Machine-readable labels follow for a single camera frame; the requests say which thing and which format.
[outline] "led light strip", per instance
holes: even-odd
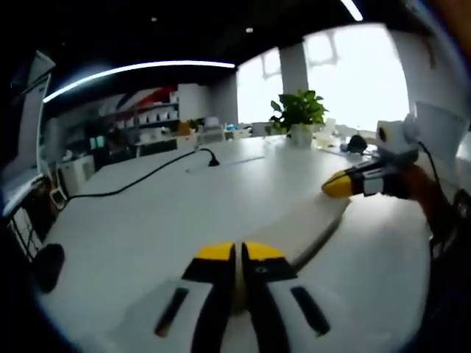
[[[362,21],[363,16],[360,13],[360,10],[356,7],[353,0],[340,0],[342,4],[347,8],[348,12],[352,15],[355,21]]]
[[[83,85],[86,82],[90,82],[94,79],[99,79],[100,77],[105,77],[113,74],[117,74],[118,72],[125,72],[130,70],[137,70],[138,68],[156,68],[159,66],[183,66],[183,65],[192,65],[192,66],[213,66],[217,68],[235,68],[234,64],[229,63],[215,63],[212,61],[198,61],[198,60],[172,60],[172,61],[157,61],[154,63],[142,63],[142,64],[135,64],[135,65],[128,65],[123,66],[121,68],[113,68],[111,70],[106,70],[103,72],[99,72],[97,74],[87,76],[83,79],[79,79],[78,81],[71,83],[70,85],[65,86],[59,90],[56,90],[54,93],[49,94],[45,99],[43,99],[44,103],[51,101],[52,99],[60,96],[61,94]]]

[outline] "desk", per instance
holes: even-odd
[[[272,223],[334,171],[358,162],[314,147],[290,148],[283,136],[208,147],[224,163],[265,158],[203,168],[209,155],[199,152],[119,195],[75,199],[60,214],[48,242],[63,245],[63,272],[56,289],[39,301],[67,337],[113,327],[158,283],[181,276],[199,246],[241,239]],[[82,192],[115,190],[184,152],[106,166]],[[390,352],[419,327],[428,269],[428,231],[419,205],[357,196],[301,275],[319,293],[321,307],[336,318],[347,316],[377,341],[376,350],[363,352]],[[336,323],[334,318],[333,332]],[[258,351],[249,327],[233,332],[223,352]],[[351,352],[350,343],[333,340],[329,352]]]

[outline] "table surface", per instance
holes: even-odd
[[[293,148],[283,136],[208,147],[222,164],[218,168],[208,168],[210,156],[201,151],[123,193],[75,199],[61,212],[47,242],[63,245],[63,271],[57,287],[38,298],[66,337],[79,340],[111,329],[134,301],[163,280],[181,276],[199,246],[238,240],[272,223],[317,193],[333,172],[359,162],[314,146]],[[81,192],[115,190],[184,152],[109,165]],[[321,306],[336,311],[338,320],[348,317],[381,349],[394,350],[420,325],[428,236],[418,204],[356,196],[301,276],[323,293]],[[338,341],[330,352],[345,352],[341,345],[348,342]],[[253,337],[237,335],[223,352],[240,352],[242,346],[257,352]]]

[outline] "white flower pot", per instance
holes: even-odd
[[[293,144],[296,147],[310,148],[312,144],[313,128],[313,125],[292,125],[290,132]]]

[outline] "window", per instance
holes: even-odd
[[[355,25],[309,35],[308,84],[324,97],[337,124],[375,131],[378,120],[409,113],[406,78],[387,29]]]
[[[238,121],[251,124],[268,121],[273,109],[272,99],[283,93],[280,52],[277,48],[258,55],[238,67]]]

